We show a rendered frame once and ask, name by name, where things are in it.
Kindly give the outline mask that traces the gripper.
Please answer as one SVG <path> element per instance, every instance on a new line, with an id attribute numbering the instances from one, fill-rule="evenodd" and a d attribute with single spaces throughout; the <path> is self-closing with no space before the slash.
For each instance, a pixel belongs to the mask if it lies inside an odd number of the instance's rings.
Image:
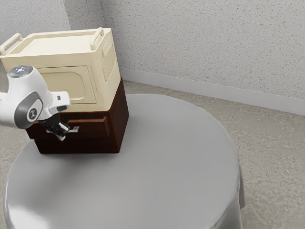
<path id="1" fill-rule="evenodd" d="M 54 114 L 48 119 L 39 120 L 38 123 L 43 126 L 49 132 L 52 132 L 56 137 L 63 141 L 65 139 L 66 133 L 69 132 L 70 128 L 60 122 L 60 114 Z"/>

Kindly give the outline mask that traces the dark brown cabinet drawer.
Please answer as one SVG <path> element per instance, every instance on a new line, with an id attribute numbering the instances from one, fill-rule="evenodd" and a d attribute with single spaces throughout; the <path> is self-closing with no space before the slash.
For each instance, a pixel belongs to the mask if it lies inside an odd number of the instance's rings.
<path id="1" fill-rule="evenodd" d="M 109 136 L 108 119 L 101 112 L 59 113 L 60 122 L 70 130 L 65 139 L 60 141 L 56 135 L 46 130 L 38 121 L 26 129 L 28 137 L 36 142 L 55 144 L 103 139 Z"/>

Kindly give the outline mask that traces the dark brown wooden cabinet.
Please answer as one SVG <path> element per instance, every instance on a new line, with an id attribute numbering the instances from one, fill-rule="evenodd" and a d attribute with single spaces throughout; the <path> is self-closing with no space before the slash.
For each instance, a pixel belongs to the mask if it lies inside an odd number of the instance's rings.
<path id="1" fill-rule="evenodd" d="M 123 85 L 120 81 L 112 105 L 108 111 L 101 112 L 108 119 L 110 134 L 108 137 L 97 140 L 81 142 L 68 142 L 55 144 L 53 142 L 36 142 L 41 154 L 105 154 L 119 153 L 125 129 L 127 126 L 129 111 Z"/>

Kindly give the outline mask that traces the cream box with lid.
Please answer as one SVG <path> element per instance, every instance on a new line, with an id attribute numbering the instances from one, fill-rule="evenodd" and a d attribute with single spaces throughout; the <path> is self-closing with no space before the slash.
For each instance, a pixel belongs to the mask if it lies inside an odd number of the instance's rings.
<path id="1" fill-rule="evenodd" d="M 104 112 L 113 103 L 121 76 L 110 28 L 14 34 L 0 45 L 6 71 L 32 65 L 49 91 L 67 91 L 68 112 Z"/>

